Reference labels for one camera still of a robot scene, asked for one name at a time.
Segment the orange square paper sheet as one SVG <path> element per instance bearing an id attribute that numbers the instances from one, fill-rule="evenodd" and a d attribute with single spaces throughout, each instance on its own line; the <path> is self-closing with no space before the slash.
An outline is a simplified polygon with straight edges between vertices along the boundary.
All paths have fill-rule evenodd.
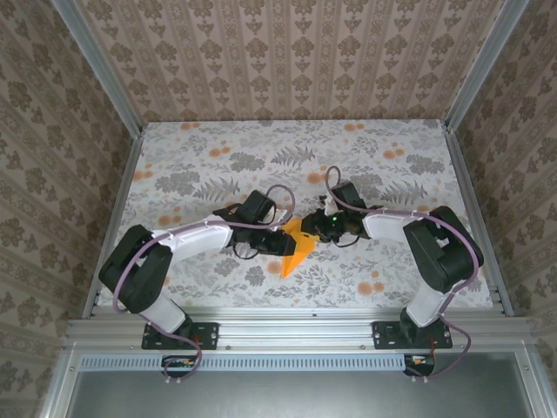
<path id="1" fill-rule="evenodd" d="M 281 278 L 286 278 L 315 249 L 319 238 L 302 231 L 302 219 L 291 219 L 282 226 L 282 230 L 294 238 L 296 246 L 293 255 L 283 258 Z"/>

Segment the grey metal sheet panel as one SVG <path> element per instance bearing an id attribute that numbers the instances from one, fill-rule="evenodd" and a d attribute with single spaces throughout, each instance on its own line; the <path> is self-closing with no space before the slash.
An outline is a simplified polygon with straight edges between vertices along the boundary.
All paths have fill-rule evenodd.
<path id="1" fill-rule="evenodd" d="M 182 383 L 157 373 L 85 373 L 69 418 L 534 418 L 502 367 L 412 382 L 399 373 L 204 372 Z"/>

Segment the floral patterned table cover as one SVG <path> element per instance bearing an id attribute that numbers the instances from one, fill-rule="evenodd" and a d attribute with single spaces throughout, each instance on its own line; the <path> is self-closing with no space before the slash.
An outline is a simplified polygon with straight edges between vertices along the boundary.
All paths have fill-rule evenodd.
<path id="1" fill-rule="evenodd" d="M 151 123 L 119 231 L 197 222 L 256 190 L 304 217 L 333 182 L 331 165 L 369 206 L 448 206 L 467 219 L 436 120 Z M 202 253 L 171 266 L 164 292 L 182 307 L 404 307 L 420 282 L 405 242 L 345 236 L 317 245 L 287 276 L 278 257 Z"/>

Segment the black connector board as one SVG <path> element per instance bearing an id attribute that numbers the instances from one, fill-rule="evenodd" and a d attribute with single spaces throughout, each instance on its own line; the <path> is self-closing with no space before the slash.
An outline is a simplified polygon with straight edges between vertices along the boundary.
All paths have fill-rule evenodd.
<path id="1" fill-rule="evenodd" d="M 410 377 L 428 377 L 435 368 L 435 358 L 433 354 L 405 354 L 405 369 L 403 373 Z"/>
<path id="2" fill-rule="evenodd" d="M 161 360 L 161 372 L 166 380 L 181 381 L 196 367 L 196 355 L 168 355 Z"/>

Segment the aluminium front frame rail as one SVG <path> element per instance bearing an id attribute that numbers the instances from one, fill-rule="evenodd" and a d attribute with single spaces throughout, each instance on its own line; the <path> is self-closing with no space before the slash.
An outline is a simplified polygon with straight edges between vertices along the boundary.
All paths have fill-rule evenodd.
<path id="1" fill-rule="evenodd" d="M 218 352 L 225 353 L 348 353 L 371 352 L 372 324 L 398 320 L 398 308 L 277 308 L 189 307 L 199 322 L 219 324 Z M 501 307 L 453 309 L 447 320 L 458 327 L 452 333 L 453 352 L 466 344 L 474 352 L 517 352 L 534 346 L 527 320 L 506 316 Z M 96 307 L 88 319 L 70 321 L 64 348 L 91 353 L 136 353 L 144 321 L 132 314 Z"/>

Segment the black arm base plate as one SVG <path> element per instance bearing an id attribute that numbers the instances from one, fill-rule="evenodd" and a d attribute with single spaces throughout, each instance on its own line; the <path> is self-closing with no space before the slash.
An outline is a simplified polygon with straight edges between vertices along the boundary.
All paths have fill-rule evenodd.
<path id="1" fill-rule="evenodd" d="M 372 323 L 372 336 L 378 350 L 453 347 L 449 327 L 440 320 L 427 327 L 417 327 L 411 321 L 376 321 Z"/>
<path id="2" fill-rule="evenodd" d="M 218 344 L 219 324 L 217 322 L 192 322 L 181 326 L 175 335 L 180 335 L 195 342 L 201 349 L 215 350 Z M 153 326 L 146 325 L 142 338 L 143 350 L 189 350 L 190 344 L 182 340 L 162 335 Z"/>

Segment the aluminium table side rail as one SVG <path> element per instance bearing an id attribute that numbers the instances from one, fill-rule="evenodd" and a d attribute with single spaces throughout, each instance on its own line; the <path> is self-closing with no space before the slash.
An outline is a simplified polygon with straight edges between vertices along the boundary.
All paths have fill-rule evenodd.
<path id="1" fill-rule="evenodd" d="M 460 194 L 466 208 L 466 215 L 472 235 L 484 254 L 485 261 L 483 272 L 490 288 L 493 304 L 500 306 L 500 310 L 505 316 L 514 316 L 514 310 L 500 272 L 495 251 L 487 232 L 487 227 L 481 214 L 480 206 L 473 189 L 473 183 L 466 168 L 466 162 L 460 149 L 458 139 L 456 134 L 446 127 L 444 128 L 444 134 L 455 176 L 459 183 Z"/>
<path id="2" fill-rule="evenodd" d="M 97 261 L 97 266 L 93 274 L 91 288 L 90 291 L 88 292 L 88 297 L 84 305 L 84 310 L 82 313 L 82 318 L 84 320 L 89 319 L 91 317 L 94 306 L 96 305 L 97 297 L 100 294 L 103 287 L 103 284 L 98 278 L 98 275 L 100 274 L 101 267 L 104 265 L 104 262 L 106 261 L 107 257 L 110 255 L 111 249 L 113 248 L 113 245 L 115 243 L 117 237 L 117 231 L 124 212 L 125 201 L 127 199 L 131 187 L 132 178 L 137 167 L 142 145 L 143 145 L 142 137 L 135 138 L 132 141 L 130 155 L 129 158 L 127 159 L 124 168 L 124 174 L 120 186 L 118 188 L 118 193 L 112 210 L 110 222 L 108 224 L 108 229 L 104 236 L 104 242 L 102 244 L 101 251 L 99 253 L 99 258 Z"/>

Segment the aluminium upright post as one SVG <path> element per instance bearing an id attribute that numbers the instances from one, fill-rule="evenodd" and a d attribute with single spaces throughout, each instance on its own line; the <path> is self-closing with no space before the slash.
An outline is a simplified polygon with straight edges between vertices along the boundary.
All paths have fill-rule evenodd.
<path id="1" fill-rule="evenodd" d="M 132 109 L 131 101 L 125 95 L 123 84 L 111 68 L 109 58 L 102 51 L 90 26 L 86 23 L 84 14 L 77 7 L 77 1 L 51 1 L 117 111 L 131 140 L 139 139 L 143 123 Z"/>
<path id="2" fill-rule="evenodd" d="M 505 0 L 447 113 L 445 122 L 449 132 L 455 132 L 466 116 L 528 3 L 529 0 Z"/>

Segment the aluminium lower frame bar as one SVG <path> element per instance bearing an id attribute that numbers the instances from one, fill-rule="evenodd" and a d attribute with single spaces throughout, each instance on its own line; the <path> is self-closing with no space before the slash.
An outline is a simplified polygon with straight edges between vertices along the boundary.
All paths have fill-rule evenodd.
<path id="1" fill-rule="evenodd" d="M 67 418 L 81 357 L 75 347 L 66 347 L 61 351 L 39 418 Z"/>
<path id="2" fill-rule="evenodd" d="M 520 351 L 515 354 L 515 359 L 532 417 L 552 418 L 547 398 L 544 395 L 540 371 L 534 362 L 534 355 L 528 351 Z"/>

